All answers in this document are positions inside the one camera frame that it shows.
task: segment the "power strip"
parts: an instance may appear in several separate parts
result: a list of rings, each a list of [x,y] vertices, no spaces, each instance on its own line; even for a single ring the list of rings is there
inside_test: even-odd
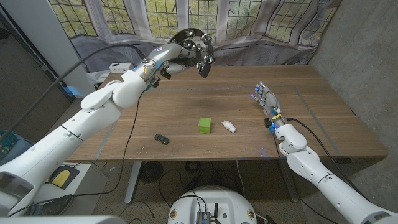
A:
[[[131,70],[134,67],[132,63],[112,63],[111,66],[109,66],[109,69],[111,70],[112,73],[124,73],[128,70]]]

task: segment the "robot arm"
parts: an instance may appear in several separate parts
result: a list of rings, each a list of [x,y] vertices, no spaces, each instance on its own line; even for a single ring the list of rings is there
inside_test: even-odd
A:
[[[202,37],[208,45],[207,58],[213,58],[211,37],[198,29],[183,30],[179,39]],[[170,78],[171,74],[184,71],[187,66],[196,63],[207,66],[211,63],[197,54],[199,45],[189,49],[184,41],[165,44],[152,51],[136,68],[124,73],[121,81],[111,81],[104,88],[91,93],[81,102],[81,110],[52,131],[25,153],[0,167],[0,215],[2,211],[11,214],[32,201],[45,180],[73,152],[94,133],[116,122],[123,108],[134,106],[141,94],[151,86],[156,88],[160,78],[156,71],[162,70]]]
[[[271,133],[275,133],[278,140],[282,141],[279,151],[287,156],[289,167],[315,185],[348,222],[368,224],[398,221],[398,214],[372,204],[320,162],[318,154],[307,145],[305,137],[286,122],[279,102],[268,87],[260,82],[256,86],[256,93],[257,96],[252,94],[252,97],[259,102],[268,117]]]

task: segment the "window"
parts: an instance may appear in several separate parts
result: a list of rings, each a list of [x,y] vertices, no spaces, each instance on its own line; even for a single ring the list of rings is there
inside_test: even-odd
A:
[[[69,38],[77,35],[97,36],[82,0],[49,0]]]
[[[101,5],[112,34],[134,34],[123,0],[101,0]]]
[[[317,46],[326,26],[330,22],[336,12],[336,8],[324,9],[327,1],[319,1],[318,3],[318,17],[312,22],[312,24],[304,31],[300,38],[300,44]]]
[[[286,0],[272,21],[269,37],[289,43],[293,27],[310,3],[311,0]]]
[[[257,19],[261,0],[230,0],[226,40],[250,35],[251,27]]]
[[[210,34],[214,41],[216,39],[217,9],[217,0],[189,0],[189,27]]]
[[[170,38],[177,34],[177,3],[175,0],[145,0],[145,4],[153,37]]]

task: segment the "table top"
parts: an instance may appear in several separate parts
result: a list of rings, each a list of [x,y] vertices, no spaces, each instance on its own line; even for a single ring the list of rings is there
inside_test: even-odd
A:
[[[121,80],[121,74],[110,74]],[[383,157],[386,148],[350,110],[327,82],[309,65],[212,67],[208,78],[195,68],[162,79],[139,102],[136,126],[127,146],[129,161],[223,159],[278,159],[265,115],[250,94],[263,81],[280,101],[286,117],[299,119],[322,140],[334,157]],[[134,122],[136,107],[124,109],[118,122],[87,139],[68,161],[117,161]],[[200,117],[211,118],[211,134],[200,134]],[[232,122],[237,131],[221,124]],[[326,157],[316,139],[301,125],[290,122],[320,157]],[[154,139],[170,139],[163,145]]]

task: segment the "cable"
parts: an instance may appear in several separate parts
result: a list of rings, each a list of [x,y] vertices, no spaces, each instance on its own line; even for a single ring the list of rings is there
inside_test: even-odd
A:
[[[191,189],[191,190],[192,190],[193,194],[194,194],[194,195],[196,196],[196,198],[197,198],[198,205],[199,205],[199,212],[201,212],[201,208],[200,208],[200,203],[199,203],[198,196],[197,196],[196,193],[193,191],[193,189]]]
[[[63,197],[66,197],[66,196],[81,197],[81,196],[90,196],[90,195],[104,195],[104,194],[108,194],[108,193],[111,193],[111,192],[113,192],[114,190],[116,190],[116,188],[117,188],[117,187],[119,186],[119,184],[120,184],[120,180],[121,180],[121,177],[122,177],[123,167],[124,167],[124,158],[125,158],[125,156],[126,156],[127,146],[129,145],[129,142],[130,142],[130,139],[131,139],[131,135],[132,135],[132,131],[134,130],[134,126],[136,125],[139,101],[140,101],[141,96],[142,96],[143,93],[144,93],[144,92],[142,92],[141,95],[140,95],[139,98],[138,98],[137,109],[136,109],[136,115],[135,115],[135,117],[134,117],[134,122],[133,122],[133,124],[132,124],[132,128],[131,128],[131,132],[130,132],[130,135],[129,135],[129,139],[127,140],[126,147],[124,148],[124,152],[123,152],[123,159],[122,159],[122,166],[121,166],[121,170],[120,170],[120,174],[119,174],[119,180],[118,180],[117,184],[114,186],[114,188],[111,189],[111,190],[109,190],[109,191],[107,191],[107,192],[88,193],[88,194],[77,194],[77,195],[65,195],[65,196],[63,196]],[[48,200],[44,200],[44,201],[41,201],[41,202],[36,202],[36,203],[30,204],[30,205],[28,205],[28,206],[25,206],[25,207],[23,207],[23,208],[21,208],[21,209],[18,209],[18,210],[15,211],[15,212],[11,213],[8,217],[11,217],[11,216],[13,216],[13,215],[19,213],[20,211],[23,211],[23,210],[25,210],[25,209],[27,209],[27,208],[33,206],[33,205],[37,205],[37,204],[45,203],[45,202],[51,202],[51,201],[53,201],[53,200],[55,200],[55,199],[58,199],[58,198],[48,199]]]
[[[76,163],[76,164],[73,166],[73,168],[75,168],[77,165],[79,165],[79,164],[81,164],[81,163],[84,163],[84,162],[78,162],[78,163]],[[105,162],[105,164],[104,164],[103,166],[99,166],[99,165],[95,164],[94,162],[86,162],[86,163],[90,163],[90,164],[96,165],[96,166],[99,167],[99,168],[103,168],[103,167],[106,166],[106,164],[107,164],[108,162]]]
[[[317,141],[319,142],[319,144],[321,145],[322,149],[324,150],[324,152],[328,155],[329,159],[332,161],[332,163],[335,165],[335,167],[338,169],[338,171],[340,172],[340,174],[342,174],[342,176],[344,177],[344,179],[347,180],[347,182],[350,184],[350,186],[352,186],[352,188],[355,189],[355,191],[357,191],[362,197],[364,197],[366,200],[369,201],[368,198],[365,197],[365,195],[355,186],[354,183],[352,183],[352,181],[343,173],[343,171],[340,169],[340,167],[337,165],[337,163],[335,162],[335,160],[331,157],[329,151],[326,149],[326,147],[323,145],[323,143],[321,142],[321,139],[318,138],[318,136],[307,126],[305,125],[303,122],[295,119],[295,118],[286,118],[288,121],[295,121],[298,124],[301,124],[305,129],[307,129],[314,137],[315,139],[317,139]]]
[[[261,216],[261,215],[259,215],[258,213],[256,213],[256,215],[257,215],[259,218],[261,218],[261,219],[263,219],[264,221],[266,221],[266,223],[268,223],[268,219],[266,219],[266,218],[262,217],[262,216]]]
[[[132,223],[132,221],[134,221],[134,220],[138,220],[138,221],[139,221],[139,223],[140,223],[140,224],[142,224],[142,221],[141,221],[141,219],[139,219],[139,218],[135,218],[135,219],[131,220],[131,221],[129,222],[129,224],[131,224],[131,223]]]
[[[187,198],[187,197],[196,197],[196,198],[200,198],[200,200],[202,200],[202,202],[205,204],[205,212],[207,212],[207,205],[206,205],[205,200],[204,200],[203,198],[199,197],[199,196],[196,196],[196,195],[185,195],[185,196],[181,196],[181,197],[179,197],[177,200],[175,200],[175,201],[171,204],[170,208],[173,206],[173,204],[174,204],[176,201],[178,201],[178,200],[180,200],[180,199],[183,199],[183,198]]]
[[[243,197],[244,197],[244,198],[246,198],[246,195],[245,195],[245,193],[244,193],[244,186],[243,186],[243,181],[242,181],[241,173],[240,173],[240,171],[239,171],[238,160],[236,161],[236,169],[238,170],[239,178],[241,179],[241,183],[242,183],[242,191],[243,191]]]
[[[132,204],[134,204],[134,203],[137,203],[137,202],[140,202],[140,203],[143,203],[144,205],[146,205],[146,207],[147,207],[147,208],[149,209],[149,211],[150,211],[150,215],[152,215],[152,218],[155,218],[155,215],[154,215],[154,213],[152,212],[152,209],[150,209],[150,206],[149,206],[148,204],[146,204],[145,202],[143,202],[143,201],[135,201],[135,202],[132,202],[132,203],[129,204],[126,208],[123,209],[123,211],[120,213],[119,217],[122,216],[123,212],[126,211],[126,209],[128,209],[128,208],[130,207],[130,205],[132,205]]]
[[[282,158],[280,157],[280,154],[279,154],[279,149],[278,149],[278,144],[276,143],[275,134],[273,134],[272,137],[274,137],[274,142],[275,142],[275,146],[276,146],[276,151],[277,151],[278,156],[279,156],[279,159],[280,159],[280,161],[281,161],[283,170],[284,170],[284,172],[287,174],[287,171],[286,171],[286,168],[285,168],[285,164],[283,163]],[[288,180],[288,183],[289,183],[289,185],[291,186],[292,190],[296,193],[298,199],[300,199],[309,209],[311,209],[313,212],[315,212],[316,214],[318,214],[318,215],[321,216],[322,218],[328,220],[329,222],[332,222],[332,223],[334,223],[334,224],[338,224],[337,222],[335,222],[335,221],[329,219],[328,217],[323,216],[321,213],[317,212],[317,211],[316,211],[315,209],[313,209],[309,204],[307,204],[307,203],[300,197],[300,195],[296,192],[296,190],[294,189],[294,184],[290,181],[290,179],[287,178],[287,180]]]
[[[178,172],[178,174],[179,174],[179,176],[180,176],[181,187],[182,187],[183,190],[185,190],[185,189],[184,189],[184,185],[182,184],[181,173],[180,173],[180,171],[178,171],[178,170],[176,170],[176,169],[169,170],[169,171],[167,171],[165,174],[163,174],[162,177],[159,179],[159,183],[157,184],[157,188],[159,189],[160,196],[162,196],[163,200],[166,202],[166,204],[167,204],[170,208],[171,208],[172,206],[167,202],[166,198],[164,197],[164,195],[163,195],[163,193],[162,193],[162,191],[161,191],[161,189],[160,189],[160,183],[161,183],[163,177],[164,177],[166,174],[168,174],[169,172],[172,172],[172,171]]]
[[[0,142],[2,142],[3,140],[5,140],[5,138],[26,118],[26,116],[32,112],[32,110],[44,99],[45,96],[47,96],[50,93],[50,90],[52,90],[55,86],[58,85],[58,83],[60,81],[62,81],[66,76],[68,76],[72,71],[74,71],[74,69],[76,69],[79,65],[81,65],[85,60],[87,60],[88,58],[90,58],[91,56],[93,56],[94,54],[97,54],[100,51],[106,50],[106,49],[110,49],[113,47],[130,47],[133,48],[137,51],[137,53],[139,54],[139,56],[144,59],[145,55],[134,45],[132,44],[112,44],[112,45],[108,45],[105,47],[102,47],[100,49],[97,49],[95,51],[93,51],[92,53],[88,54],[86,57],[80,59],[78,62],[76,62],[74,65],[72,65],[72,67],[70,67],[63,75],[61,75],[60,77],[58,77],[43,93],[42,95],[32,104],[32,106],[30,106],[30,108],[28,108],[25,113],[16,121],[14,122],[10,128],[8,128],[8,130],[0,136]]]

